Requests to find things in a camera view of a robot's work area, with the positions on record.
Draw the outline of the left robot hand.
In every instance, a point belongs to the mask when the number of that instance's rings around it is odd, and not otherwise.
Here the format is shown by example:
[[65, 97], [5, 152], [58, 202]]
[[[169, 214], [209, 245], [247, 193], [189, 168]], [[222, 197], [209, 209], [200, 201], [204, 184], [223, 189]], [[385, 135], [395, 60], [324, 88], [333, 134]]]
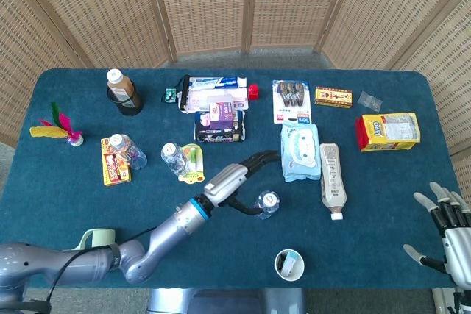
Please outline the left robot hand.
[[214, 207], [227, 205], [245, 215], [259, 215], [263, 212], [261, 208], [249, 208], [236, 198], [238, 189], [262, 166], [279, 159], [278, 151], [266, 150], [253, 154], [241, 163], [231, 163], [204, 186], [203, 194]]

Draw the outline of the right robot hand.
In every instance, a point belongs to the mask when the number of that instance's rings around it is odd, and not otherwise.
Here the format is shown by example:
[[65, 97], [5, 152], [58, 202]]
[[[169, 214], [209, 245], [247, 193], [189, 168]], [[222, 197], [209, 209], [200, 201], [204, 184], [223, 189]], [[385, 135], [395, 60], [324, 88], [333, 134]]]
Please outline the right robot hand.
[[437, 198], [434, 202], [422, 193], [413, 197], [430, 214], [445, 252], [443, 260], [433, 259], [419, 253], [409, 244], [403, 245], [406, 254], [422, 266], [447, 274], [456, 287], [470, 290], [470, 206], [456, 192], [442, 187], [437, 182], [429, 183]]

